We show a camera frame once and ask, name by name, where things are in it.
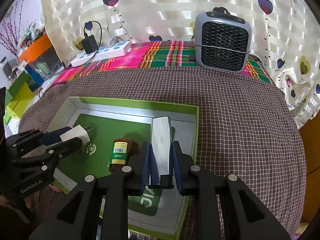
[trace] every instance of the green box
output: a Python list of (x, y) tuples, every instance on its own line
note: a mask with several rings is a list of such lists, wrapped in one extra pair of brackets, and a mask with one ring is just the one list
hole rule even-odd
[[(55, 171), (56, 184), (65, 193), (92, 174), (96, 177), (109, 174), (112, 142), (128, 138), (138, 142), (150, 141), (151, 119), (169, 116), (182, 152), (196, 159), (198, 137), (198, 106), (114, 98), (70, 97), (58, 110), (48, 132), (67, 125), (90, 125), (89, 137), (97, 150), (93, 155), (73, 153), (62, 160)], [(129, 229), (140, 234), (167, 240), (179, 237), (189, 197), (172, 190), (151, 190), (146, 187), (143, 196), (129, 197)], [(103, 215), (104, 201), (100, 215)]]
[(17, 95), (21, 86), (30, 79), (30, 75), (24, 71), (17, 77), (17, 79), (11, 84), (7, 89), (5, 94), (5, 106), (7, 106), (10, 101)]
[(14, 95), (13, 99), (11, 99), (6, 106), (8, 115), (12, 118), (20, 119), (33, 97), (34, 94), (24, 82), (18, 92)]

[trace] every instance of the space heater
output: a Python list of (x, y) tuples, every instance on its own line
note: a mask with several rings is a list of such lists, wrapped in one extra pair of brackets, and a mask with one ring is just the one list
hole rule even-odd
[(202, 12), (195, 24), (196, 62), (199, 66), (239, 73), (247, 62), (251, 26), (223, 7)]

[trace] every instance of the curtain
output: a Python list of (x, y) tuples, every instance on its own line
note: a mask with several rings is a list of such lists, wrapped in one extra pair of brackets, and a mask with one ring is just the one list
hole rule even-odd
[[(101, 23), (103, 45), (114, 36), (132, 42), (190, 41), (200, 12), (225, 7), (250, 23), (251, 53), (285, 94), (297, 126), (319, 110), (320, 26), (304, 0), (119, 0), (114, 8), (102, 0), (41, 1), (48, 36), (65, 62), (80, 52), (73, 41), (83, 37), (89, 20)], [(92, 33), (99, 42), (95, 23)]]

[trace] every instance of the brown glass bottle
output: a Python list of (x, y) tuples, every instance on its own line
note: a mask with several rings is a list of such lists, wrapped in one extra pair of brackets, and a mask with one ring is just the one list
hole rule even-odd
[(139, 145), (130, 139), (116, 139), (113, 141), (111, 163), (109, 171), (113, 173), (128, 164), (131, 156), (139, 154)]

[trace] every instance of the orange shelf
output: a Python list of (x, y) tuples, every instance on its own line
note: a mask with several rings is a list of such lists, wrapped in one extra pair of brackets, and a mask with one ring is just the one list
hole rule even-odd
[(31, 64), (37, 60), (42, 54), (44, 54), (52, 46), (48, 35), (45, 34), (34, 43), (32, 43), (19, 57), (19, 62), (25, 60), (28, 64)]

